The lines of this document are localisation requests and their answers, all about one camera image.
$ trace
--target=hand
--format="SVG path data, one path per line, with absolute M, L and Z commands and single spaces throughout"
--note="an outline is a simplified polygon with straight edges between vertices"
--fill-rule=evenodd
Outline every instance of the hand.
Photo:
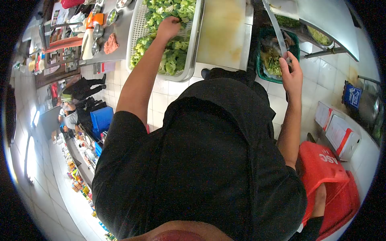
M 181 24 L 178 22 L 179 19 L 173 16 L 165 18 L 158 27 L 156 39 L 167 43 L 171 38 L 175 37 L 181 28 Z
M 300 101 L 301 102 L 301 88 L 303 85 L 303 72 L 300 68 L 300 64 L 297 58 L 290 52 L 287 52 L 289 55 L 290 66 L 292 72 L 290 73 L 288 69 L 288 64 L 284 58 L 279 58 L 280 69 L 283 77 L 283 87 L 287 92 L 288 101 Z
M 312 211 L 312 214 L 311 214 L 311 218 L 324 216 L 324 210 L 326 208 L 326 197 L 327 197 L 326 186 L 324 185 L 324 183 L 322 183 L 315 190 L 315 205 L 314 205 L 314 210 Z

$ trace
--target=white box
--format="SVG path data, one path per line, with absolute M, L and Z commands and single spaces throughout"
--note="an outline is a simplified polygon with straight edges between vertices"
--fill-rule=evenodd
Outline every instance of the white box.
M 343 118 L 333 115 L 326 137 L 341 161 L 350 161 L 361 137 Z
M 322 103 L 321 101 L 318 102 L 318 107 L 316 109 L 315 114 L 315 121 L 322 127 L 324 131 L 327 130 L 333 115 L 337 115 L 345 119 L 344 113 L 329 105 Z

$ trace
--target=green vegetables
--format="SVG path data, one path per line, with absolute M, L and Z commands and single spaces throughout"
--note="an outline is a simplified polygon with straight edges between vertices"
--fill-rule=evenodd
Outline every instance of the green vegetables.
M 300 22 L 298 20 L 281 16 L 281 15 L 275 15 L 276 20 L 278 21 L 278 24 L 281 27 L 285 28 L 299 28 L 300 27 Z
M 328 46 L 331 44 L 331 40 L 329 37 L 327 37 L 326 35 L 322 34 L 321 32 L 319 32 L 318 30 L 316 29 L 313 29 L 311 28 L 310 26 L 307 26 L 310 34 L 312 35 L 312 37 L 320 44 L 322 45 L 325 45 L 325 46 Z
M 131 56 L 130 68 L 134 68 L 141 60 L 145 51 L 150 47 L 155 39 L 156 34 L 152 33 L 145 37 L 138 38 L 135 46 L 136 53 Z M 158 73 L 175 75 L 177 71 L 182 71 L 185 68 L 186 53 L 189 47 L 189 38 L 185 39 L 182 36 L 176 36 L 171 39 L 162 55 L 161 63 L 158 67 Z
M 278 54 L 274 53 L 275 51 L 270 48 L 267 52 L 260 51 L 260 57 L 263 65 L 265 66 L 268 74 L 277 75 L 281 77 L 280 63 Z
M 161 21 L 167 17 L 174 16 L 180 19 L 181 29 L 193 20 L 196 9 L 196 0 L 144 0 L 149 12 L 145 14 L 145 27 L 151 33 L 155 33 Z

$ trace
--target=knife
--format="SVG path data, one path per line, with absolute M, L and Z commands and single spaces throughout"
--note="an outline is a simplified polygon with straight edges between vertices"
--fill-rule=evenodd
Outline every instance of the knife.
M 262 2 L 272 22 L 273 29 L 275 30 L 276 37 L 278 39 L 279 46 L 280 46 L 281 56 L 287 61 L 287 64 L 289 64 L 290 59 L 288 58 L 286 43 L 284 42 L 284 37 L 283 37 L 283 34 L 281 33 L 281 29 L 279 27 L 278 21 L 276 20 L 275 15 L 271 11 L 271 7 L 269 3 L 266 0 L 262 0 Z
M 86 47 L 86 44 L 87 44 L 87 40 L 88 40 L 88 34 L 86 36 L 86 40 L 85 40 L 85 43 L 83 44 L 83 51 L 82 51 L 82 54 L 80 55 L 80 59 L 83 60 L 83 54 L 85 53 L 85 47 Z

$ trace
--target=metal bowl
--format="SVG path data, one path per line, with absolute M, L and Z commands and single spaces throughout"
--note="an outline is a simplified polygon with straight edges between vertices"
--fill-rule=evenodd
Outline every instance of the metal bowl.
M 118 18 L 118 12 L 114 8 L 113 10 L 110 11 L 110 13 L 107 16 L 107 26 L 110 26 L 112 23 L 114 23 L 117 20 L 117 18 Z
M 127 7 L 133 0 L 118 0 L 117 1 L 117 8 L 124 8 Z
M 95 41 L 102 37 L 104 32 L 105 29 L 100 24 L 96 24 L 93 30 L 93 40 Z
M 97 13 L 100 13 L 101 10 L 102 7 L 96 4 L 93 9 L 93 16 L 95 16 Z
M 100 45 L 96 41 L 94 41 L 91 47 L 91 54 L 93 55 L 93 57 L 99 52 L 99 50 L 100 50 Z
M 312 28 L 312 27 L 307 26 L 308 33 L 309 33 L 309 34 L 311 35 L 311 37 L 315 40 L 315 42 L 317 42 L 318 44 L 320 44 L 320 45 L 322 45 L 322 46 L 325 46 L 325 47 L 327 47 L 327 48 L 332 48 L 332 47 L 334 46 L 334 41 L 332 41 L 331 38 L 329 38 L 329 39 L 330 39 L 330 43 L 327 44 L 327 45 L 324 45 L 324 44 L 319 43 L 319 42 L 314 38 L 314 36 L 312 35 L 312 33 L 311 33 L 311 31 L 310 31 L 310 28 Z

